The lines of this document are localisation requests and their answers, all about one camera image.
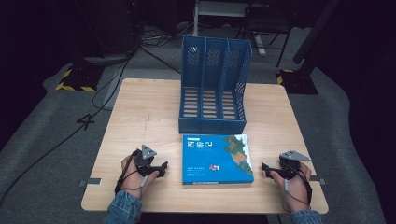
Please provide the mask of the person's right hand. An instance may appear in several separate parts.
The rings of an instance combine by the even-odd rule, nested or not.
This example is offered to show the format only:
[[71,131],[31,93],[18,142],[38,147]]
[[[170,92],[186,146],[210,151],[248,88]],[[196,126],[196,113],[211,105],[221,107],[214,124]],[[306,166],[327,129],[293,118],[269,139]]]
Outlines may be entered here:
[[309,210],[307,190],[304,181],[296,175],[288,181],[288,189],[285,189],[285,180],[279,176],[279,180],[275,181],[282,193],[282,206],[287,212],[297,212]]

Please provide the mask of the black yellow striped stand base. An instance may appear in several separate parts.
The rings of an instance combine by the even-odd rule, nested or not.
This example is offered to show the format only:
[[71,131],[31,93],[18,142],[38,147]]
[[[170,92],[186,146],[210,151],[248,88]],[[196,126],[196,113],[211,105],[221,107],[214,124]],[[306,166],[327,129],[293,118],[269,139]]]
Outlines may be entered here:
[[56,89],[64,91],[97,91],[97,85],[104,70],[105,68],[100,66],[79,68],[70,65],[56,86]]
[[299,71],[279,70],[276,72],[276,81],[285,88],[287,94],[318,95],[311,77],[302,75]]

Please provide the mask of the grey tape marker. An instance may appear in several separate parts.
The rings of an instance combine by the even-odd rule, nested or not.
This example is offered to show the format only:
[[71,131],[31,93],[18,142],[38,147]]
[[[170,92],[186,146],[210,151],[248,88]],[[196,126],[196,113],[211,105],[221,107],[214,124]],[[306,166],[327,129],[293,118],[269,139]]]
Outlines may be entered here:
[[82,188],[86,188],[89,185],[100,185],[102,182],[101,178],[89,178],[83,179],[78,182],[78,185]]
[[324,178],[317,176],[317,175],[311,175],[310,181],[317,181],[322,186],[327,185],[326,180]]

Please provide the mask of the blue book with map cover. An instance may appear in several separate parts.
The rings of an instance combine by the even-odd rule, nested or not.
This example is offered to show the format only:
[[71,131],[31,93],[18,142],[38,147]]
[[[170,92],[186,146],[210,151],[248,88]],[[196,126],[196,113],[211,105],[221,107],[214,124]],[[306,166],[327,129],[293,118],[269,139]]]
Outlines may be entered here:
[[184,185],[254,181],[246,134],[185,134],[182,144]]

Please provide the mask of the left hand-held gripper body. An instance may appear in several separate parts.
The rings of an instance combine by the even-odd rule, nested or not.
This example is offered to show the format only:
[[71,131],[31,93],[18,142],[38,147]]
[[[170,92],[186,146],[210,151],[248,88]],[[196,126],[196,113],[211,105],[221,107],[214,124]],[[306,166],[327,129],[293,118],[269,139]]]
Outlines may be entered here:
[[146,145],[142,145],[141,149],[137,148],[135,150],[134,161],[139,174],[149,175],[154,171],[151,163],[156,155],[157,152]]

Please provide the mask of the white desk frame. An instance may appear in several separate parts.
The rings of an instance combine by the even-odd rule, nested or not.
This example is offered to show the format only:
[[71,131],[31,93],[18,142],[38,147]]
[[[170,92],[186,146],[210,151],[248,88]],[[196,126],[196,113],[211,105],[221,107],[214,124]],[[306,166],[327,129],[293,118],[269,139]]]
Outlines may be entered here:
[[193,36],[198,36],[198,20],[201,16],[243,18],[248,3],[232,2],[231,0],[194,0]]

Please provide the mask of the blue plastic file rack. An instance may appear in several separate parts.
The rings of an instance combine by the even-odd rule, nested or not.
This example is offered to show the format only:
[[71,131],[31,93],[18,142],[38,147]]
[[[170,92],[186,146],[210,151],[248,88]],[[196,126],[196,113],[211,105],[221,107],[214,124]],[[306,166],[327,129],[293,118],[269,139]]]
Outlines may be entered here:
[[244,93],[251,57],[247,40],[183,37],[178,118],[181,133],[234,134],[244,130]]

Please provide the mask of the black slanted pole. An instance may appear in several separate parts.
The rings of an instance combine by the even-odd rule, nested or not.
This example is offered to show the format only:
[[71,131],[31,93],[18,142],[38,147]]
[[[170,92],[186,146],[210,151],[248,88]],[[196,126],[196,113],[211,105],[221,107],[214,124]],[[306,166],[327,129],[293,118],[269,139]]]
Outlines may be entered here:
[[319,41],[319,35],[330,20],[340,1],[341,0],[330,0],[330,2],[324,8],[303,44],[293,56],[292,59],[296,64],[300,64],[303,60],[308,58],[310,53],[314,52],[315,45]]

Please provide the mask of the dark equipment cabinet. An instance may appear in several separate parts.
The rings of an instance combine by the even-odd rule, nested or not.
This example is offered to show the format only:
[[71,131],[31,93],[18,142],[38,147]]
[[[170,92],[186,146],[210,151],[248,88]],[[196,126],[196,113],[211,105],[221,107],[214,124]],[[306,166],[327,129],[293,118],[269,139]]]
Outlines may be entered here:
[[136,21],[131,0],[71,0],[104,55],[136,52]]

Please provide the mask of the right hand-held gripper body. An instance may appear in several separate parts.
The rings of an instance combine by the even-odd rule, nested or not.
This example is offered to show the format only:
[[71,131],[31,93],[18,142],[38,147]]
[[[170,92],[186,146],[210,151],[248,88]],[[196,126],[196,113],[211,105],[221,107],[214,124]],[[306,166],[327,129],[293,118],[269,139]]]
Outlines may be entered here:
[[310,157],[307,157],[295,150],[290,150],[279,155],[279,164],[281,167],[280,175],[285,179],[293,179],[296,175],[306,179],[305,176],[301,175],[300,161],[311,161]]

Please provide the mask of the black chair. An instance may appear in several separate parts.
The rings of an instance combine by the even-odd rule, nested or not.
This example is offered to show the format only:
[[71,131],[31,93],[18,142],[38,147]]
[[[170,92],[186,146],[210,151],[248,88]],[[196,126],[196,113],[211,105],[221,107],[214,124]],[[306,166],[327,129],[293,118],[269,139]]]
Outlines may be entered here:
[[279,67],[294,21],[295,15],[286,10],[281,4],[281,0],[250,0],[244,9],[242,25],[236,38],[244,39],[247,34],[256,37],[272,35],[273,38],[269,42],[269,46],[271,46],[279,35],[285,35],[276,63],[276,67]]

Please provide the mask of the person's left hand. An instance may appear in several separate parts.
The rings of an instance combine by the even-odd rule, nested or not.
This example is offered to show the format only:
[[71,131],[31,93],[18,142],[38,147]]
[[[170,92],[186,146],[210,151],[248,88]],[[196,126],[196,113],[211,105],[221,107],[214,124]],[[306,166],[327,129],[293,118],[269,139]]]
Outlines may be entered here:
[[148,191],[150,184],[157,178],[158,171],[155,171],[147,176],[142,176],[136,170],[134,158],[130,156],[125,157],[121,162],[121,168],[125,170],[125,175],[122,178],[123,183],[121,189],[141,199]]

